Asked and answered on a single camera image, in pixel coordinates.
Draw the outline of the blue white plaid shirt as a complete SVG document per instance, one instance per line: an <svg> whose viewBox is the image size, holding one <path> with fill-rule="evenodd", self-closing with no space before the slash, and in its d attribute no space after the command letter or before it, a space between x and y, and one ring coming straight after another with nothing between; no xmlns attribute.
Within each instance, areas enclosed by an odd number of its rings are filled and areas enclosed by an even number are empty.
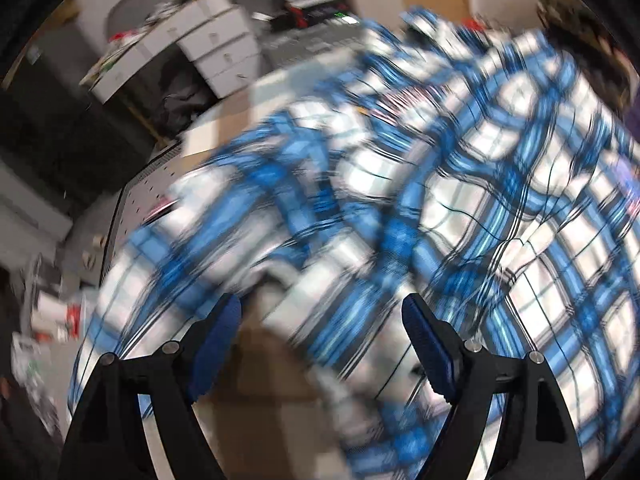
<svg viewBox="0 0 640 480"><path fill-rule="evenodd" d="M182 337L226 292L308 360L347 479L412 479L445 417L402 326L420 294L462 338L544 355L586 471L639 421L639 144L542 32L414 8L341 72L167 191L99 291L74 363Z"/></svg>

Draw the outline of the checkered bed sheet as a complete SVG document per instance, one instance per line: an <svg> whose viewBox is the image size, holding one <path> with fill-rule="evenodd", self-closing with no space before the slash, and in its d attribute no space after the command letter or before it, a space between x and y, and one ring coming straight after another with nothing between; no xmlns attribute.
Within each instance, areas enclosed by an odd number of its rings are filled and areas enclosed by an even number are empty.
<svg viewBox="0 0 640 480"><path fill-rule="evenodd" d="M279 68L205 112L190 129L180 134L178 144L152 159L120 191L106 239L101 274L107 274L119 247L145 220L171 183L244 129L311 92L317 82L344 70L353 58L352 50L338 48Z"/></svg>

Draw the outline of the black bag under desk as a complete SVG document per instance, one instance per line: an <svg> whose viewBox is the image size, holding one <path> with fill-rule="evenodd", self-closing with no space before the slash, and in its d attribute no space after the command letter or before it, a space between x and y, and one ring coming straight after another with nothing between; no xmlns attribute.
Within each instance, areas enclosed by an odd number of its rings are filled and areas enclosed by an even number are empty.
<svg viewBox="0 0 640 480"><path fill-rule="evenodd" d="M168 58L160 70L160 97L152 122L160 133L174 138L217 102L215 93L195 66L181 53Z"/></svg>

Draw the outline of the white drawer desk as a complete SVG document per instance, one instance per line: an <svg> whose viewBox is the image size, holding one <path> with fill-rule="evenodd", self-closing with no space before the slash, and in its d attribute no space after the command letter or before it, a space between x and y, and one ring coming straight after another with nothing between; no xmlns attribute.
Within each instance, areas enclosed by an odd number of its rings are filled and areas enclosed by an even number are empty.
<svg viewBox="0 0 640 480"><path fill-rule="evenodd" d="M162 52L177 47L219 99L260 77L262 52L242 6L192 0L103 55L80 83L102 103Z"/></svg>

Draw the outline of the silver flat suitcase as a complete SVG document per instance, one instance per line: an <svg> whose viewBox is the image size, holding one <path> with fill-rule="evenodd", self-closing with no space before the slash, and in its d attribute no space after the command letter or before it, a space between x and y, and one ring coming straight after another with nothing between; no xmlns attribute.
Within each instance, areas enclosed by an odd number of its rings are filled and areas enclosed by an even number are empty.
<svg viewBox="0 0 640 480"><path fill-rule="evenodd" d="M270 66L275 70L297 64L316 55L337 48L352 48L360 44L363 24L351 15L305 29L291 29L262 37L260 47Z"/></svg>

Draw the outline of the grey oval mirror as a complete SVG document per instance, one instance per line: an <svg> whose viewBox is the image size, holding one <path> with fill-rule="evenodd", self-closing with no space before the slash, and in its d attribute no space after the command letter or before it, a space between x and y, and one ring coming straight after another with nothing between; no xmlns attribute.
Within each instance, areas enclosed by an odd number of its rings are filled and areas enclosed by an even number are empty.
<svg viewBox="0 0 640 480"><path fill-rule="evenodd" d="M126 32L141 25L156 9L177 0L119 0L107 13L104 37L111 39L118 32Z"/></svg>

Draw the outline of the black red box on suitcase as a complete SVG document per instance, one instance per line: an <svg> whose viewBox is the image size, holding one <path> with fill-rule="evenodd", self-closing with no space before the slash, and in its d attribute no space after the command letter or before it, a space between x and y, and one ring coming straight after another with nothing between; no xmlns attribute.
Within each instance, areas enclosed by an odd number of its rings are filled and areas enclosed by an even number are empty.
<svg viewBox="0 0 640 480"><path fill-rule="evenodd" d="M349 6L346 0L291 0L285 3L285 10L292 16L294 26L303 29L346 15Z"/></svg>

